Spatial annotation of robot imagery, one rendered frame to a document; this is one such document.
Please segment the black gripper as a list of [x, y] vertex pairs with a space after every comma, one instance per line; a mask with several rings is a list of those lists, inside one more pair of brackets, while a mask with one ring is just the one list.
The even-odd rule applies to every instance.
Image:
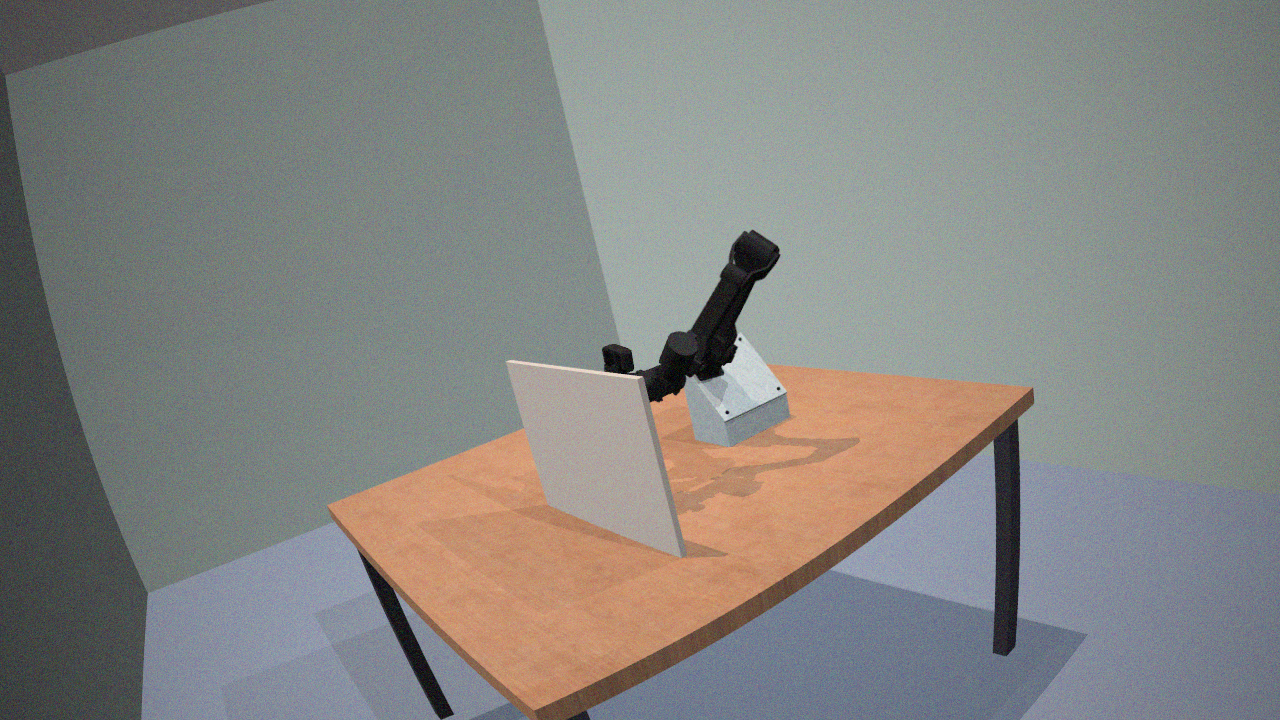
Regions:
[[[607, 345], [602, 348], [604, 363], [607, 365], [614, 365], [613, 373], [627, 374], [627, 372], [634, 372], [634, 357], [632, 351], [620, 345]], [[636, 375], [643, 375], [646, 386], [646, 393], [650, 404], [657, 401], [658, 404], [663, 401], [666, 395], [666, 382], [663, 380], [659, 372], [655, 369], [648, 369], [646, 372], [637, 370]]]

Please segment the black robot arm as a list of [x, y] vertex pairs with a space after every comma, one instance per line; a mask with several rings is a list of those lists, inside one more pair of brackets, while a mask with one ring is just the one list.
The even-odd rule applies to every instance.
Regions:
[[[736, 320], [756, 281], [763, 281], [781, 254], [776, 243], [756, 231], [744, 231], [730, 250], [730, 263], [721, 282], [701, 309], [691, 331], [668, 336], [660, 365], [653, 366], [666, 382], [666, 395], [678, 395], [686, 375], [699, 380], [724, 375], [722, 365], [732, 363], [739, 346]], [[735, 263], [735, 265], [733, 265]]]

